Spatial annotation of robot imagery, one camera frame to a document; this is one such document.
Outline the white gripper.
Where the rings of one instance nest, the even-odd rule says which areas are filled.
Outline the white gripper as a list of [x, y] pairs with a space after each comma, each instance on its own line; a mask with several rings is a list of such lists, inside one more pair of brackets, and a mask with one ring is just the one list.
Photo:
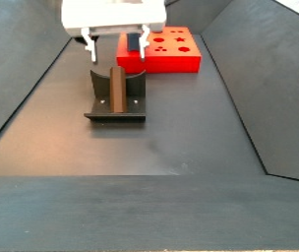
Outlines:
[[62, 0], [61, 24], [70, 36], [82, 36], [97, 61], [94, 34], [137, 32], [140, 59], [144, 61], [149, 29], [162, 29], [166, 22], [165, 0]]

